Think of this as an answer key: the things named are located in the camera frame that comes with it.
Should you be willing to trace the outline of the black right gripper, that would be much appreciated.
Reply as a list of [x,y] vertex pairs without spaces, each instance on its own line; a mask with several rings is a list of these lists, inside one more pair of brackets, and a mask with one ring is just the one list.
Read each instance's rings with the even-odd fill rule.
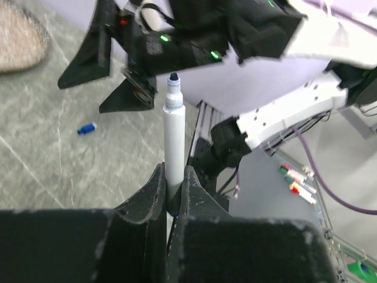
[[[58,80],[59,89],[110,75],[114,37],[127,54],[124,75],[150,78],[221,62],[229,50],[228,1],[170,1],[175,27],[165,22],[160,31],[145,34],[134,15],[114,1],[97,1],[85,38]],[[147,111],[154,108],[156,78],[147,80],[153,90],[144,94],[125,79],[99,106],[99,113]]]

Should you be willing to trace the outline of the blue pen cap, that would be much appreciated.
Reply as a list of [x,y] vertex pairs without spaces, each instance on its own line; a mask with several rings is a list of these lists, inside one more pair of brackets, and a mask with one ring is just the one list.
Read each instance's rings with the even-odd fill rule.
[[96,128],[97,128],[97,125],[95,123],[86,124],[77,130],[77,134],[86,135],[95,131]]

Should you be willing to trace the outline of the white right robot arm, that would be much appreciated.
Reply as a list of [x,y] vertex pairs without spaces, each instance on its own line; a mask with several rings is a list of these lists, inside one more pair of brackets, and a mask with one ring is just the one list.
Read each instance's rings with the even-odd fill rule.
[[[185,108],[179,71],[209,70],[232,53],[246,71],[245,85],[220,91],[239,105],[254,94],[265,94],[267,105],[242,113],[234,122],[248,149],[305,118],[356,101],[368,103],[376,68],[376,21],[334,10],[325,1],[171,1],[171,15],[152,2],[133,1],[134,11],[119,9],[114,1],[98,1],[80,50],[58,80],[61,89],[109,76],[113,41],[127,53],[125,81],[115,90],[124,98],[134,95],[137,105],[110,104],[100,112],[140,111],[153,107],[154,80],[168,75],[165,115],[167,176],[184,170],[183,123]],[[351,75],[335,75],[340,94],[304,103],[297,91],[321,78],[321,71],[300,75],[290,61],[318,58]]]

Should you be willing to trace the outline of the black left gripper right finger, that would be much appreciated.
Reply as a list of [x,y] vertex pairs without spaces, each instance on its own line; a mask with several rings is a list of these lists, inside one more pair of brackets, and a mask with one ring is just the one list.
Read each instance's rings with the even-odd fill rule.
[[229,247],[224,231],[233,218],[202,188],[191,166],[184,175],[173,221],[173,281],[220,282]]

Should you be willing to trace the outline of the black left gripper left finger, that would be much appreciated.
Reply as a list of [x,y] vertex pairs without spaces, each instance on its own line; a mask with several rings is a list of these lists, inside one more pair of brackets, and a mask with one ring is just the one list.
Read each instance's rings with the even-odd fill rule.
[[165,167],[160,163],[148,182],[116,207],[125,228],[118,247],[130,282],[166,282],[167,216]]

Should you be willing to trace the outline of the grey pen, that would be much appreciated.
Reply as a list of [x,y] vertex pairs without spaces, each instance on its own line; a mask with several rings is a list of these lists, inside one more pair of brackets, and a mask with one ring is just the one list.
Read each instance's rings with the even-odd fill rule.
[[180,210],[181,184],[185,168],[186,107],[183,103],[181,81],[176,72],[167,80],[163,106],[164,162],[167,184],[167,211],[176,217]]

